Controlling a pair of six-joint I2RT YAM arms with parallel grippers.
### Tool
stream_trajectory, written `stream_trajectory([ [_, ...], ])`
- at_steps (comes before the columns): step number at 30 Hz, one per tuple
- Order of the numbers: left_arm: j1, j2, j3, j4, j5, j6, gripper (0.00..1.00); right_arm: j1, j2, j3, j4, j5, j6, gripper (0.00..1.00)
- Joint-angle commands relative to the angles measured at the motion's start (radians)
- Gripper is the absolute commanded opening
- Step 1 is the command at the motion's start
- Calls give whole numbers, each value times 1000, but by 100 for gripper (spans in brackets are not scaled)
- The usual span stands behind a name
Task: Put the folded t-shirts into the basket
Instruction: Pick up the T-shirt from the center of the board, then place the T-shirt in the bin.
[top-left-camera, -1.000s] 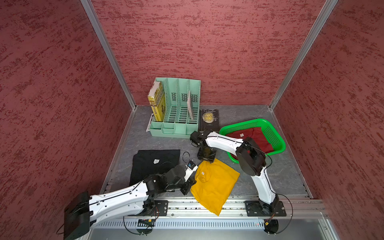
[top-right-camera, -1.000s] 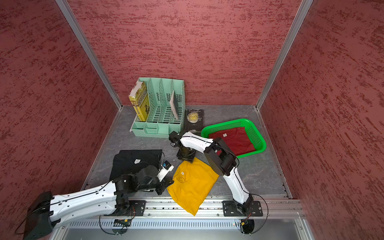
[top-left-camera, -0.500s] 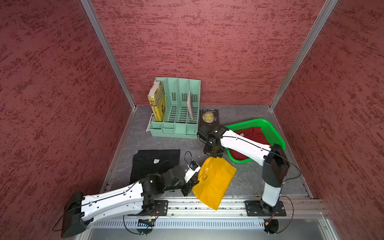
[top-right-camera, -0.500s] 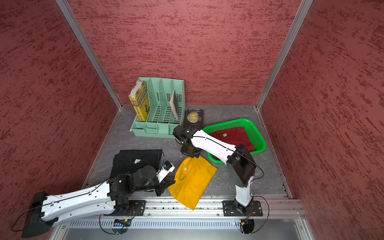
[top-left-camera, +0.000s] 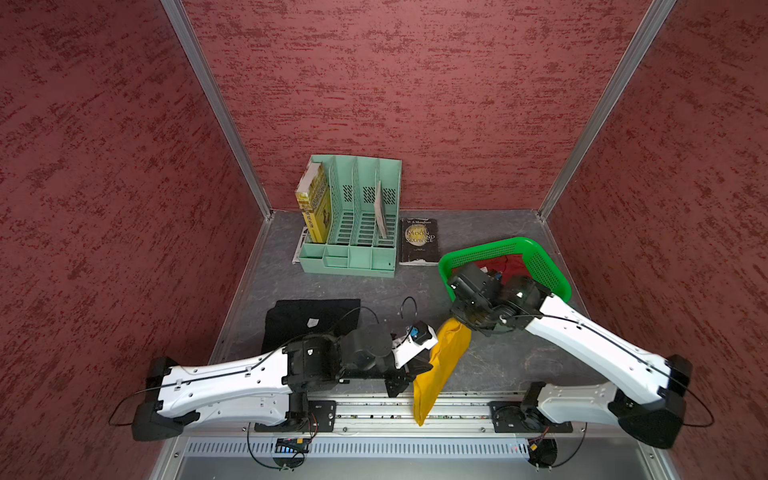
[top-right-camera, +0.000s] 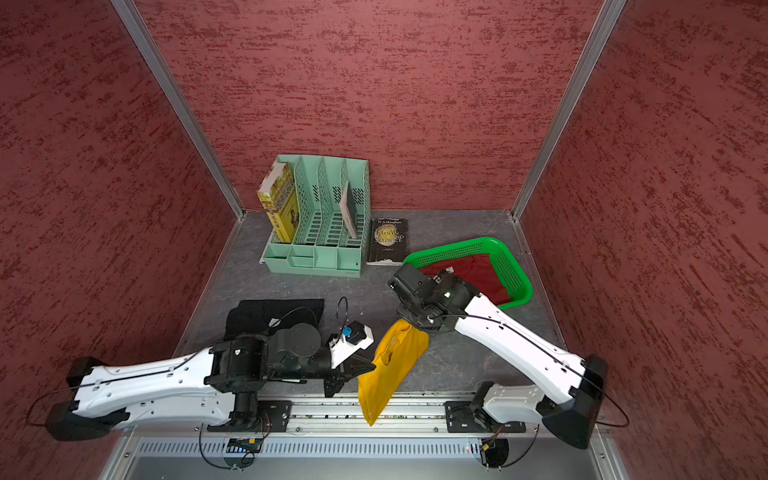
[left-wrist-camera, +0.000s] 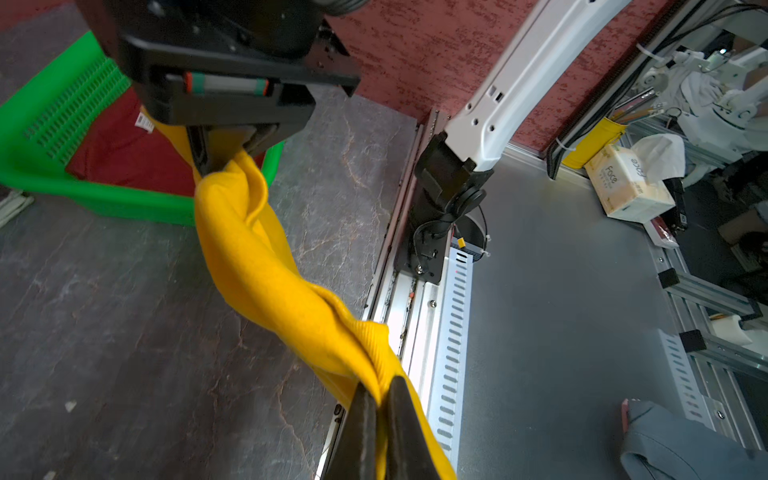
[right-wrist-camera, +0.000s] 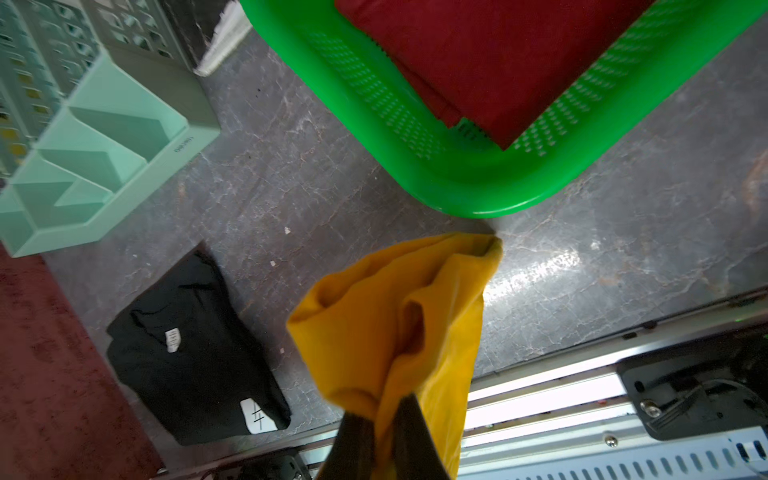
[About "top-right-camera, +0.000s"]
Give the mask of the red t-shirt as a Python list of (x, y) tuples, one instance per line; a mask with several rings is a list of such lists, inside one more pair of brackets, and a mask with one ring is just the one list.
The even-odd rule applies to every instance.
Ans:
[(502, 305), (511, 301), (509, 293), (496, 274), (488, 254), (444, 260), (421, 267), (420, 271), (426, 276), (434, 276), (449, 268), (452, 268), (452, 272), (456, 276), (476, 287), (494, 304)]

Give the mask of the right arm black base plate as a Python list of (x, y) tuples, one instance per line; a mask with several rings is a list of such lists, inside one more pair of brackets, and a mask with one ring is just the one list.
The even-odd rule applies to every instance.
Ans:
[(481, 407), (469, 401), (447, 401), (444, 403), (445, 419), (449, 433), (525, 433), (522, 422), (499, 423)]

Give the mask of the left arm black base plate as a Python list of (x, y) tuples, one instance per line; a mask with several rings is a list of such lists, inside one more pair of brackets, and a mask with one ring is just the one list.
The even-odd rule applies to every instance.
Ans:
[(234, 418), (219, 426), (207, 426), (206, 430), (211, 433), (257, 433), (262, 436), (285, 433), (291, 410), (291, 401), (256, 400), (248, 412), (235, 411)]

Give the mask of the green plastic basket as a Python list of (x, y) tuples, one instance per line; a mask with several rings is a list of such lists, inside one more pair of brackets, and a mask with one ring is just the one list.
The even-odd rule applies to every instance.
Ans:
[(533, 286), (510, 249), (493, 237), (480, 237), (452, 244), (433, 247), (409, 254), (405, 263), (421, 267), (470, 255), (488, 254), (501, 283), (507, 289), (511, 301), (497, 305), (508, 310), (528, 303), (533, 297)]

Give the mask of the black t-shirt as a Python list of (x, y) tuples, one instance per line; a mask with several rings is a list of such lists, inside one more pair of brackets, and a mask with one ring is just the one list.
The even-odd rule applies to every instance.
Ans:
[(317, 327), (324, 305), (323, 299), (242, 300), (227, 315), (224, 339), (245, 334), (273, 335), (297, 324)]

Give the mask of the yellow t-shirt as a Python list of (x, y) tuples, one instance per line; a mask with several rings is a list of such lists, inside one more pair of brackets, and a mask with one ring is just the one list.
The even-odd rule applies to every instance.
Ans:
[(395, 322), (379, 342), (375, 369), (358, 378), (363, 417), (373, 426), (389, 400), (429, 348), (429, 335), (404, 319)]

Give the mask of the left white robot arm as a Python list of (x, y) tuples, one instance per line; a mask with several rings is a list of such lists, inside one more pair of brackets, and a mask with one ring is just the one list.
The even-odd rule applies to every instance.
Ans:
[(324, 342), (317, 327), (298, 323), (251, 333), (164, 361), (108, 366), (75, 361), (67, 377), (73, 397), (54, 405), (43, 424), (58, 441), (83, 441), (145, 423), (201, 423), (212, 432), (264, 433), (279, 416), (257, 400), (269, 383), (320, 380), (332, 397), (374, 370), (361, 351), (370, 327), (353, 322)]

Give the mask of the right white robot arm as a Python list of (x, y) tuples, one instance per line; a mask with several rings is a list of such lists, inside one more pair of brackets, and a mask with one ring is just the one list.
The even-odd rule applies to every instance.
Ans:
[(444, 327), (485, 346), (533, 382), (527, 390), (492, 383), (479, 391), (478, 418), (537, 423), (571, 447), (589, 446), (605, 393), (608, 364), (582, 358), (521, 325), (459, 278), (411, 286), (391, 279), (398, 313), (422, 331)]

